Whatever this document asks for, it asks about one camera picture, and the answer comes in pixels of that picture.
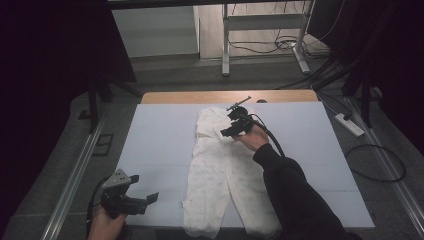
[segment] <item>black sleeve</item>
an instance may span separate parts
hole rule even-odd
[[[264,169],[265,186],[285,239],[351,239],[296,161],[280,157],[270,144],[260,147],[253,160]]]

